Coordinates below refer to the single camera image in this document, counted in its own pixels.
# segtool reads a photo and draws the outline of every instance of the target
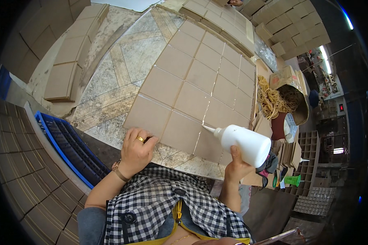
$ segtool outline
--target gold ring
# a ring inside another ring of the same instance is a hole
[[[138,136],[137,139],[140,140],[141,142],[144,142],[144,139],[140,136]]]

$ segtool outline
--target green plastic object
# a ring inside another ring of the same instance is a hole
[[[301,174],[299,176],[285,176],[284,183],[299,186],[301,180]]]

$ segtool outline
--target wristwatch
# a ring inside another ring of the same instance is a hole
[[[121,162],[121,158],[118,161],[115,161],[114,164],[112,165],[112,171],[115,172],[117,174],[117,176],[122,179],[122,181],[124,182],[128,182],[130,181],[130,179],[127,179],[126,177],[124,177],[124,175],[118,170],[118,165]]]

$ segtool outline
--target gold necklace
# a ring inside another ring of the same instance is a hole
[[[192,236],[193,234],[191,234],[191,235],[186,235],[186,236],[183,236],[182,238],[180,238],[180,239],[177,239],[176,241],[174,241],[174,242],[172,242],[170,245],[172,245],[172,244],[174,244],[174,243],[176,243],[176,242],[178,242],[178,241],[180,241],[181,239],[184,239],[184,238],[187,238],[187,237],[189,237],[189,236]]]

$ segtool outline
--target woman's right hand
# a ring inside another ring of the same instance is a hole
[[[147,137],[151,138],[143,143],[138,139],[138,136],[144,140]],[[121,162],[118,165],[120,173],[130,179],[134,174],[144,169],[153,158],[153,149],[158,139],[157,136],[153,136],[149,131],[141,128],[128,130],[121,150]]]

